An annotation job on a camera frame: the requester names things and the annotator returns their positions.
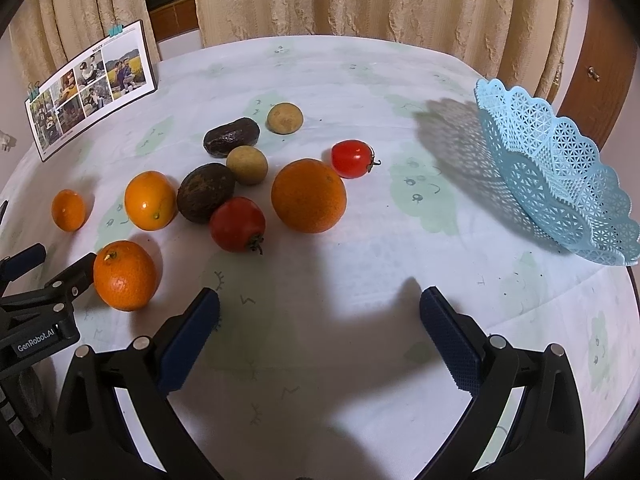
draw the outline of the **door knob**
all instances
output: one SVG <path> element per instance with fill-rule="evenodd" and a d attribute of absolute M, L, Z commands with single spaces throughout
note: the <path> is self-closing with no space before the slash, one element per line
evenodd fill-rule
<path fill-rule="evenodd" d="M 587 74 L 589 75 L 589 77 L 591 79 L 593 79 L 595 82 L 600 81 L 600 76 L 598 75 L 598 73 L 596 72 L 596 69 L 594 69 L 593 66 L 590 66 L 589 69 L 587 70 Z"/>

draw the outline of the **cherry tomato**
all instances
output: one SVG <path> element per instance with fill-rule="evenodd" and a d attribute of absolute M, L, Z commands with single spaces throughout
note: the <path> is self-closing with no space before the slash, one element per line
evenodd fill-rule
<path fill-rule="evenodd" d="M 227 200 L 209 221 L 211 237 L 221 249 L 231 253 L 260 251 L 266 221 L 260 208 L 244 196 Z"/>
<path fill-rule="evenodd" d="M 342 178 L 358 178 L 371 171 L 374 161 L 371 147 L 361 140 L 343 140 L 331 148 L 331 165 Z"/>

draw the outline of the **textured blue pad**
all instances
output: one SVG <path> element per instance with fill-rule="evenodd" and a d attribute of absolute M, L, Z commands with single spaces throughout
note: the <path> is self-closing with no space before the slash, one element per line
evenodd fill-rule
<path fill-rule="evenodd" d="M 420 297 L 420 319 L 447 365 L 456 386 L 475 397 L 481 386 L 481 359 L 456 322 L 458 314 L 430 288 Z"/>
<path fill-rule="evenodd" d="M 35 244 L 5 261 L 0 282 L 13 282 L 31 269 L 44 263 L 47 251 L 42 244 Z"/>
<path fill-rule="evenodd" d="M 172 341 L 160 358 L 158 390 L 165 396 L 180 390 L 204 343 L 220 318 L 220 300 L 210 288 L 201 291 L 185 312 Z"/>

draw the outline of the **teal binder clip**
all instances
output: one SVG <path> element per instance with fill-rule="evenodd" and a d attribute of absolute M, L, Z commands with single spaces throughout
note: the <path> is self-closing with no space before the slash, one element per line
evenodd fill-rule
<path fill-rule="evenodd" d="M 27 89 L 29 90 L 29 102 L 33 103 L 40 95 L 40 82 L 36 81 L 35 84 L 29 83 Z"/>
<path fill-rule="evenodd" d="M 118 25 L 118 24 L 113 25 L 113 27 L 109 29 L 109 37 L 113 38 L 114 36 L 117 36 L 121 32 L 122 32 L 122 25 Z"/>

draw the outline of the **wooden door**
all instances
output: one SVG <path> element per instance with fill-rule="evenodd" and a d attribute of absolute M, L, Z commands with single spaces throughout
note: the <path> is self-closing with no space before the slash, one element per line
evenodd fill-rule
<path fill-rule="evenodd" d="M 584 42 L 559 116 L 602 149 L 616 124 L 636 65 L 638 46 L 611 0 L 589 0 Z"/>

